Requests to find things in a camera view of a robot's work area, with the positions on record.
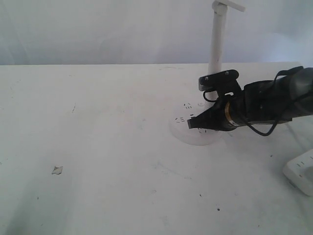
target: round base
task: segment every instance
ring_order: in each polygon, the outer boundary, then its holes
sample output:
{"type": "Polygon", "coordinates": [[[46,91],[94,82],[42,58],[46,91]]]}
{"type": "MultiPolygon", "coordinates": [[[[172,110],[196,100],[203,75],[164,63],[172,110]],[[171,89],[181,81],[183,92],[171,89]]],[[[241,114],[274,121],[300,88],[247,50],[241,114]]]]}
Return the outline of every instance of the round base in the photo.
{"type": "Polygon", "coordinates": [[[183,103],[177,106],[170,118],[170,131],[177,139],[191,145],[208,145],[221,137],[220,131],[201,128],[189,129],[187,120],[204,111],[204,103],[183,103]]]}

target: robotic arm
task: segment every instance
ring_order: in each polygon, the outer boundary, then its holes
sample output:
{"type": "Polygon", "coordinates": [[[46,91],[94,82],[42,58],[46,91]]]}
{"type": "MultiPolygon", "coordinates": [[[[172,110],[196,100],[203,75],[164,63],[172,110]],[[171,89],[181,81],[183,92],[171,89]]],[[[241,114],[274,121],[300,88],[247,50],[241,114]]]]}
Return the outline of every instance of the robotic arm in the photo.
{"type": "Polygon", "coordinates": [[[274,80],[245,85],[242,91],[236,70],[227,70],[199,78],[199,88],[208,102],[215,104],[197,117],[188,120],[188,126],[220,131],[232,131],[248,126],[262,136],[270,135],[277,124],[293,118],[313,115],[313,68],[302,66],[280,71],[274,80]],[[217,100],[208,100],[207,92],[217,91],[217,100]],[[267,133],[253,124],[272,124],[267,133]]]}

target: white backdrop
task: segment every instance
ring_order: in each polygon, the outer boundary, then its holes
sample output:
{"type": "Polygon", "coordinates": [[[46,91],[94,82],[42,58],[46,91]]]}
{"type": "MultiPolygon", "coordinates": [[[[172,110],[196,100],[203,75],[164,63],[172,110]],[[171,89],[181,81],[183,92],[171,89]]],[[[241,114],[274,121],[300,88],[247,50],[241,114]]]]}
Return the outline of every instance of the white backdrop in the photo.
{"type": "MultiPolygon", "coordinates": [[[[207,63],[213,0],[0,0],[0,64],[207,63]]],[[[224,62],[313,66],[312,0],[236,0],[224,62]]]]}

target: white power strip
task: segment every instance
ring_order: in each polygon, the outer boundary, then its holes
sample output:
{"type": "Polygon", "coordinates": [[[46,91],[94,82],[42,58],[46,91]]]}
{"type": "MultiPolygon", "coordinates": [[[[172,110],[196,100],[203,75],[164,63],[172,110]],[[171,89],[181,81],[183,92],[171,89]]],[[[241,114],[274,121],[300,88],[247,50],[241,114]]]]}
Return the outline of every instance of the white power strip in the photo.
{"type": "Polygon", "coordinates": [[[287,162],[284,175],[308,196],[313,196],[313,149],[287,162]]]}

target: white table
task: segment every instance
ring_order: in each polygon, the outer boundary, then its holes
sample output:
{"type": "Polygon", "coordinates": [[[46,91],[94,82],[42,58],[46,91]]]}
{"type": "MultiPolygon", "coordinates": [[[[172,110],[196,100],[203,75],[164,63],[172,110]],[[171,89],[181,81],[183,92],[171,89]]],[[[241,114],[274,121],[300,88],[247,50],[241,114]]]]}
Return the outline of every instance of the white table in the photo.
{"type": "MultiPolygon", "coordinates": [[[[244,85],[297,65],[224,69],[237,69],[244,85]]],[[[170,134],[172,105],[202,101],[206,72],[206,64],[0,67],[0,234],[312,234],[313,199],[282,174],[313,148],[312,117],[267,138],[238,128],[209,146],[170,134]],[[63,173],[52,175],[54,166],[63,173]]]]}

